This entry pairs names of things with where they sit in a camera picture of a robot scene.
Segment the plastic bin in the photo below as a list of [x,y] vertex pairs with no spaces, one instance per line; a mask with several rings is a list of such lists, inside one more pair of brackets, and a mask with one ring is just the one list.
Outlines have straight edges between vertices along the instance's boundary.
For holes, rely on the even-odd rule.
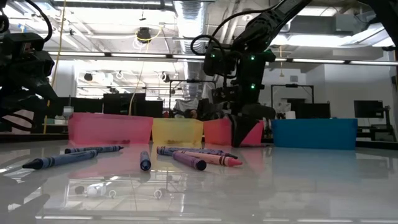
[[[216,119],[203,123],[205,130],[205,142],[207,144],[219,144],[230,146],[232,143],[231,121],[229,119]],[[243,139],[241,146],[261,145],[261,135],[264,129],[264,122],[258,122],[248,135]]]
[[154,118],[154,143],[180,144],[201,142],[203,122],[196,119]]
[[228,119],[216,119],[203,122],[206,144],[230,146],[232,139],[231,126],[231,121]]
[[69,140],[75,144],[148,144],[153,118],[115,114],[73,113]]
[[357,119],[273,120],[277,147],[354,150]]

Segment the computer monitor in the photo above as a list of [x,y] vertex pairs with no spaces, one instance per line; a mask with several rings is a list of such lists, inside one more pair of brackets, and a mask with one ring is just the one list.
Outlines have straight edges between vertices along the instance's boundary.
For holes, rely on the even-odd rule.
[[297,103],[292,105],[297,119],[330,118],[329,103]]
[[132,115],[162,118],[163,101],[162,100],[137,101],[132,106]]
[[384,118],[383,101],[355,100],[355,118]]
[[[104,94],[104,114],[128,115],[131,97],[132,93]],[[134,101],[145,101],[145,97],[145,93],[136,93]]]

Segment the blue crayon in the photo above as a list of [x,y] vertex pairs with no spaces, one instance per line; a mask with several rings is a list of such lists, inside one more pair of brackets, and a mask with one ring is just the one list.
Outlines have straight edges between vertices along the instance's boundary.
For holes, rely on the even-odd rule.
[[45,157],[41,159],[34,159],[32,162],[28,162],[22,166],[24,169],[44,169],[52,166],[60,166],[69,164],[72,162],[84,161],[87,159],[94,158],[98,155],[97,150],[76,152],[70,154],[64,154],[59,156]]
[[142,151],[139,158],[139,165],[143,171],[150,169],[150,159],[147,151]]
[[117,152],[124,147],[122,146],[99,146],[99,147],[84,147],[84,148],[71,148],[66,149],[65,154],[74,153],[74,152],[84,152],[89,150],[97,150],[99,153],[101,152]]

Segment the crayon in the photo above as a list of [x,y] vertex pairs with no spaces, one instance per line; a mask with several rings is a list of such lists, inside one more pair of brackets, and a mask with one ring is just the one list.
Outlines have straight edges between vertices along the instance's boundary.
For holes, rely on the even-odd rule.
[[122,146],[98,146],[98,147],[83,147],[83,148],[69,148],[65,149],[65,154],[74,153],[74,152],[84,152],[89,150],[97,150],[98,153],[101,152],[116,152],[124,147]]
[[215,165],[223,165],[223,166],[238,166],[242,165],[242,161],[234,159],[228,156],[217,156],[217,155],[209,155],[203,153],[189,152],[189,151],[178,151],[184,153],[188,156],[193,156],[199,159],[203,159],[205,162]]
[[41,159],[34,159],[32,162],[28,162],[22,166],[24,169],[44,169],[52,166],[59,166],[69,164],[72,162],[84,161],[87,159],[94,158],[98,155],[97,150],[75,152],[70,154],[64,154],[59,156],[45,157]]
[[223,152],[221,150],[212,150],[212,149],[190,149],[190,148],[182,148],[182,147],[167,147],[167,146],[158,146],[156,151],[159,155],[171,156],[175,151],[189,151],[195,153],[203,153],[203,154],[210,154],[210,155],[217,155],[217,156],[228,156],[234,159],[237,159],[237,156],[232,154]]
[[190,166],[192,168],[195,168],[197,170],[204,170],[206,169],[206,162],[203,161],[202,159],[198,159],[193,156],[188,156],[185,154],[182,154],[181,152],[173,152],[173,159],[176,161],[179,161],[187,166]]
[[143,171],[150,169],[150,159],[147,151],[142,151],[139,158],[139,165]]

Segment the crayon tip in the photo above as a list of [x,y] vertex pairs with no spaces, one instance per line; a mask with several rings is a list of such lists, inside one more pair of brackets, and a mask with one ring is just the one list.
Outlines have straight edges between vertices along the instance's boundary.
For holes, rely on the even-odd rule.
[[150,161],[142,161],[140,166],[143,171],[147,171],[150,169]]
[[22,168],[24,169],[40,169],[43,166],[43,161],[41,159],[34,159],[33,161],[30,161],[24,165],[22,165]]
[[201,160],[197,163],[197,169],[200,171],[205,170],[206,166],[207,166],[207,163],[203,160]]
[[242,165],[242,164],[243,164],[243,162],[240,161],[240,160],[237,160],[237,159],[230,159],[228,161],[228,165],[229,166],[239,166],[239,165]]

